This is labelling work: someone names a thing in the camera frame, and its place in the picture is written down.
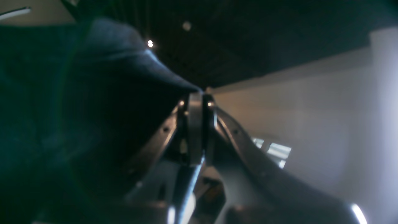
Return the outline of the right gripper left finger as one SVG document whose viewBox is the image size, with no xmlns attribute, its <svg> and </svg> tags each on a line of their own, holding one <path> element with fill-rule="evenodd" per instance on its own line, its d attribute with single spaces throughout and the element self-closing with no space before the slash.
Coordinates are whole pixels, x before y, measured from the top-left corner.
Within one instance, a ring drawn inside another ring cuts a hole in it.
<svg viewBox="0 0 398 224">
<path fill-rule="evenodd" d="M 180 224 L 201 167 L 201 95 L 181 98 L 145 143 L 72 158 L 40 224 Z"/>
</svg>

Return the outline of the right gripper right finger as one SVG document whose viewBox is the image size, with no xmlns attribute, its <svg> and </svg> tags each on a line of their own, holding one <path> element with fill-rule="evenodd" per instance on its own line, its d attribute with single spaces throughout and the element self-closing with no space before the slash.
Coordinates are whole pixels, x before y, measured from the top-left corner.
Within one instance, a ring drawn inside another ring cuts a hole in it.
<svg viewBox="0 0 398 224">
<path fill-rule="evenodd" d="M 226 201 L 217 224 L 366 224 L 355 203 L 290 175 L 253 143 L 212 95 L 203 96 L 206 163 L 223 183 Z"/>
</svg>

